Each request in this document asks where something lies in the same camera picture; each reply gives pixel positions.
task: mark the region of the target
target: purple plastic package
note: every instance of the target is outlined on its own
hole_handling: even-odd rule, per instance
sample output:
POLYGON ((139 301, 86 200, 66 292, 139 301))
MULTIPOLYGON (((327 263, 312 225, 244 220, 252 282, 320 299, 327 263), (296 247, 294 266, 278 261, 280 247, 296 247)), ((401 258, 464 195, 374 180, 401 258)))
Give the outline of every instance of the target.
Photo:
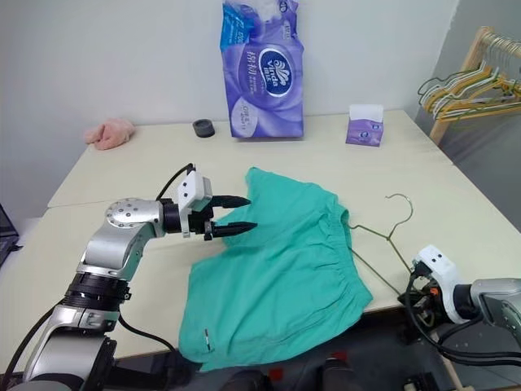
POLYGON ((240 2, 223 4, 221 53, 233 137, 304 134, 297 7, 278 0, 280 12, 265 21, 240 2))
POLYGON ((383 123, 371 120, 350 120, 346 143, 379 147, 383 136, 383 123))
POLYGON ((383 106, 380 104, 352 104, 349 106, 349 144, 379 147, 383 137, 383 106))

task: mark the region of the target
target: wooden rack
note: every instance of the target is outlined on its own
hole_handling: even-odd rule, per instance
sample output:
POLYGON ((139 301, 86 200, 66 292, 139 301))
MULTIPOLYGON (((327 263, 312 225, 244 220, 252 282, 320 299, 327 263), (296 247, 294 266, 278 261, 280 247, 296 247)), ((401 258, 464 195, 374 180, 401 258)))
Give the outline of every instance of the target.
MULTIPOLYGON (((463 61, 462 68, 460 71, 470 71, 479 67, 479 63, 484 57, 484 48, 492 45, 502 51, 507 51, 510 55, 521 59, 521 43, 507 38, 501 37, 494 33, 492 27, 480 27, 475 35, 474 41, 472 42, 471 48, 466 54, 465 61, 463 61)), ((436 121, 432 126, 431 133, 429 134, 431 139, 436 143, 440 144, 441 139, 445 135, 449 127, 447 121, 436 121)))

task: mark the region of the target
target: green shorts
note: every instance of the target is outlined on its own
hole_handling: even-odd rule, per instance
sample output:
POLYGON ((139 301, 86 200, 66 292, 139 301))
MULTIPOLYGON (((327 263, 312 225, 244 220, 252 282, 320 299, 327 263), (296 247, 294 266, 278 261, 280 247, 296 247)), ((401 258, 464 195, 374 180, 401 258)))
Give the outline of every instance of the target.
POLYGON ((292 358, 351 327, 372 300, 349 251, 348 211, 313 183, 247 173, 257 222, 192 266, 179 350, 202 370, 292 358))

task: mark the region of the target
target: vinda logo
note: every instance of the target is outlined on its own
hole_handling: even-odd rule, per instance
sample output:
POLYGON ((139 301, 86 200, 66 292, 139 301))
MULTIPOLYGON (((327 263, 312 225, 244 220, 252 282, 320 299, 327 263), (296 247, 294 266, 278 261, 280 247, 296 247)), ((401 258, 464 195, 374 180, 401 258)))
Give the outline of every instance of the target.
POLYGON ((293 78, 290 63, 281 52, 264 49, 259 55, 259 68, 271 96, 284 96, 291 88, 293 78))

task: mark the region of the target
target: pink cloth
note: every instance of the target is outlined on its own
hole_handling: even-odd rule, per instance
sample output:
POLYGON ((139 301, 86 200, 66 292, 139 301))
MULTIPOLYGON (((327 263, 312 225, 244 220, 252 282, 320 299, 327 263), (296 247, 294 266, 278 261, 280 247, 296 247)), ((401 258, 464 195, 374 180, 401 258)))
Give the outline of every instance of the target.
POLYGON ((83 139, 87 144, 94 143, 96 149, 102 151, 126 143, 135 130, 134 125, 127 120, 109 118, 96 128, 87 130, 83 139))

